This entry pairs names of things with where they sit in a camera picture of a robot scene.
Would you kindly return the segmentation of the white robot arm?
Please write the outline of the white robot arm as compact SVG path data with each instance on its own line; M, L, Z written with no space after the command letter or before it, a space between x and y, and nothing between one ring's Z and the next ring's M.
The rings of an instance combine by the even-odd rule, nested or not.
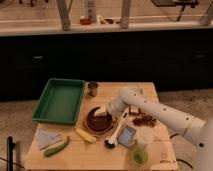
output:
M213 117L202 120L162 103L152 102L136 86L120 88L106 105L105 113L118 117L130 106L156 118L197 147L194 171L213 171Z

